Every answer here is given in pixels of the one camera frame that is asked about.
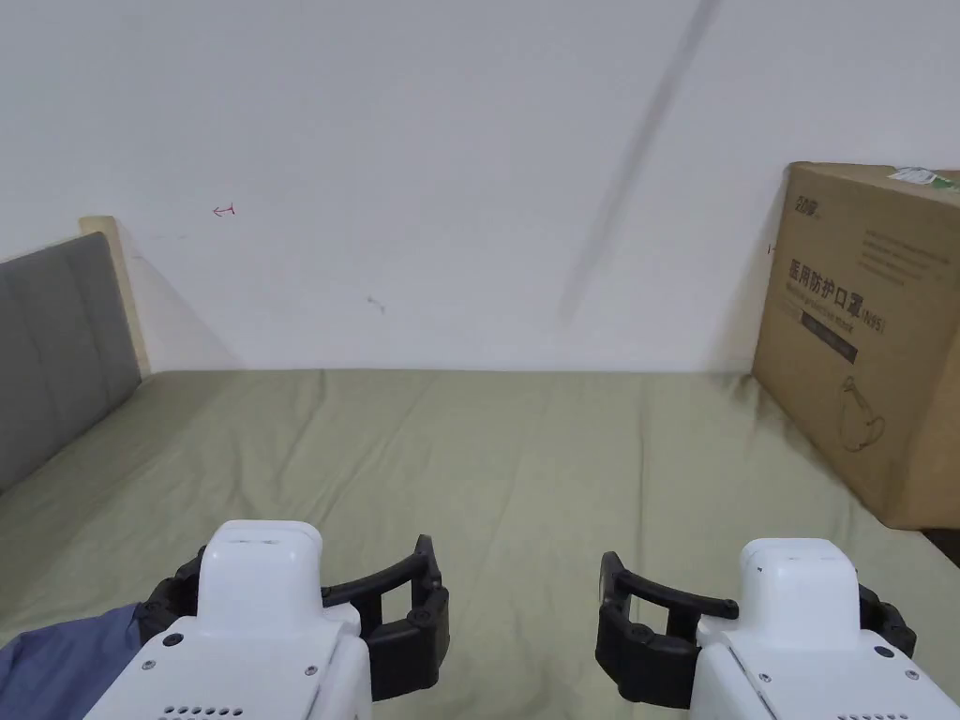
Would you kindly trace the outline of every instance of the upholstered headboard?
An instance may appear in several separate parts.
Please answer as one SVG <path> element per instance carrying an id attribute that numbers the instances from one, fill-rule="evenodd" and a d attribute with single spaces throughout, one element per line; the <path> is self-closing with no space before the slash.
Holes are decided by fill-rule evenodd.
<path id="1" fill-rule="evenodd" d="M 149 368 L 116 223 L 0 264 L 0 492 L 126 400 Z"/>

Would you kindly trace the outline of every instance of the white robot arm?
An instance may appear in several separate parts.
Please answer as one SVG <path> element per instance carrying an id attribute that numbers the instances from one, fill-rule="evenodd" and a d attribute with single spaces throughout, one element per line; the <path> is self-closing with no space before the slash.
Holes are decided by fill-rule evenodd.
<path id="1" fill-rule="evenodd" d="M 225 523 L 182 577 L 165 581 L 191 594 L 199 574 L 195 613 L 147 641 L 86 718 L 370 720 L 373 701 L 433 685 L 449 593 L 430 538 L 332 588 L 320 585 L 322 549 L 306 523 Z M 382 595 L 406 582 L 412 610 L 384 624 Z"/>
<path id="2" fill-rule="evenodd" d="M 911 659 L 916 636 L 857 583 L 826 540 L 754 540 L 740 555 L 742 605 L 652 583 L 602 562 L 596 659 L 633 702 L 691 720 L 960 720 Z M 659 635 L 631 596 L 669 610 Z"/>

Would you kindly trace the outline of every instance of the blue cloth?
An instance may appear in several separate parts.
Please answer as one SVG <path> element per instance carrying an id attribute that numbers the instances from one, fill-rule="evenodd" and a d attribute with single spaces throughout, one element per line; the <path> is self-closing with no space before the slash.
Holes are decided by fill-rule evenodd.
<path id="1" fill-rule="evenodd" d="M 128 605 L 17 636 L 0 650 L 0 718 L 82 720 L 140 650 Z"/>

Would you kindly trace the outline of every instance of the mattress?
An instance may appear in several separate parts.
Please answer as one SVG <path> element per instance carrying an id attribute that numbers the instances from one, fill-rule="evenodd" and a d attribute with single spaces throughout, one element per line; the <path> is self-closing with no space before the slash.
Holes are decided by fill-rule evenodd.
<path id="1" fill-rule="evenodd" d="M 653 717 L 593 659 L 600 556 L 738 594 L 765 536 L 832 540 L 960 700 L 960 570 L 880 525 L 748 377 L 168 372 L 0 496 L 0 642 L 145 599 L 225 520 L 305 520 L 322 578 L 433 536 L 451 644 L 437 686 L 378 718 Z M 386 598 L 385 619 L 409 595 Z M 639 618 L 662 628 L 664 613 Z"/>

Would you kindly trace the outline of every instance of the cardboard box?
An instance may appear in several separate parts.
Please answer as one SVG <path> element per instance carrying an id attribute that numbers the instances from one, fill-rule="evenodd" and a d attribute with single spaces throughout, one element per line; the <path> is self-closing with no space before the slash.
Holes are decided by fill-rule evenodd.
<path id="1" fill-rule="evenodd" d="M 763 309 L 754 375 L 891 527 L 960 528 L 955 181 L 792 165 Z"/>

